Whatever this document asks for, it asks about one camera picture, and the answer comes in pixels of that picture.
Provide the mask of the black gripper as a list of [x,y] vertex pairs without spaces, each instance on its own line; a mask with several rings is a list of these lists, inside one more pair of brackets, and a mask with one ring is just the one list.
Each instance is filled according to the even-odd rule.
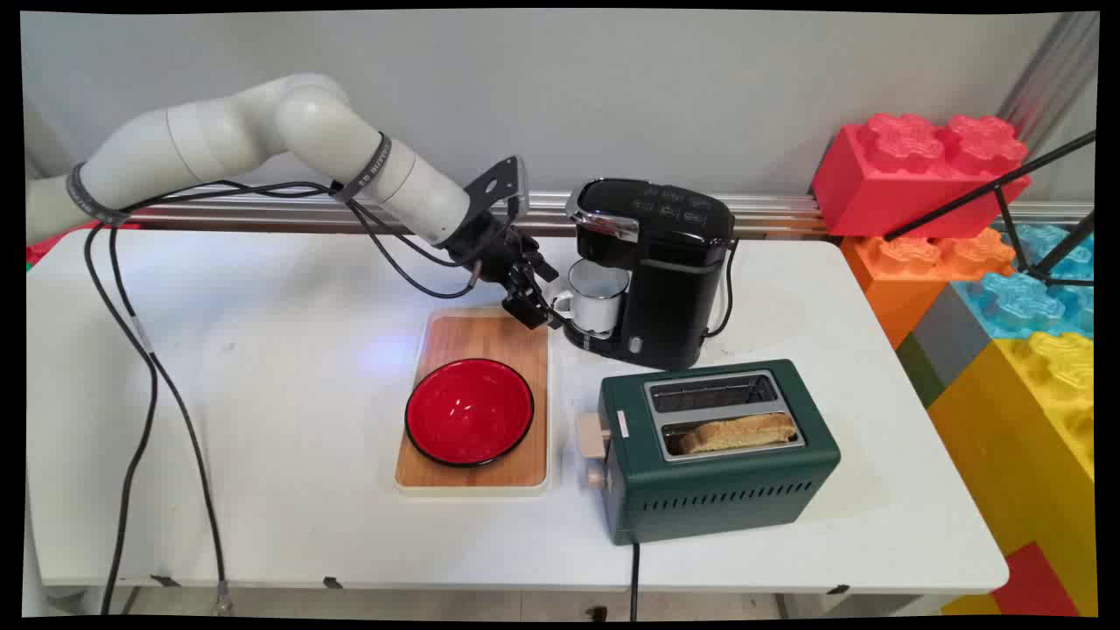
[[529,330],[551,326],[552,315],[539,282],[530,282],[536,274],[544,282],[556,282],[559,271],[536,251],[536,240],[491,213],[479,213],[464,220],[451,237],[444,240],[444,251],[452,263],[472,272],[472,280],[459,295],[472,291],[476,282],[494,282],[507,295],[501,307]]

